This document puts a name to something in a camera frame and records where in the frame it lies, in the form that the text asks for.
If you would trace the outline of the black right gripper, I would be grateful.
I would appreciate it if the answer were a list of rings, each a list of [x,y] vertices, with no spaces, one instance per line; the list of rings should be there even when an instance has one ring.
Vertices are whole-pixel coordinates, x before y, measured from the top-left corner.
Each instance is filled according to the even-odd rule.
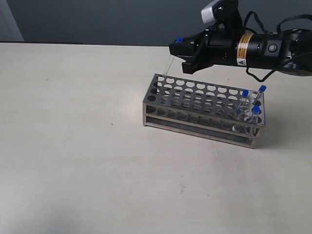
[[[228,33],[225,29],[206,30],[183,38],[172,47],[172,54],[184,60],[182,71],[194,74],[213,65],[237,67],[237,47],[244,34],[243,29]]]

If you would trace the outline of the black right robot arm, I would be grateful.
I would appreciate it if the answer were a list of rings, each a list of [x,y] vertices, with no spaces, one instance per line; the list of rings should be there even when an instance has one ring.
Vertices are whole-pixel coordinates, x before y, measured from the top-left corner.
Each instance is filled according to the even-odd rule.
[[[193,36],[178,38],[169,46],[170,54],[182,59],[182,71],[193,74],[214,65],[276,70],[307,77],[312,74],[312,32],[287,30],[254,34],[224,28],[207,28]]]

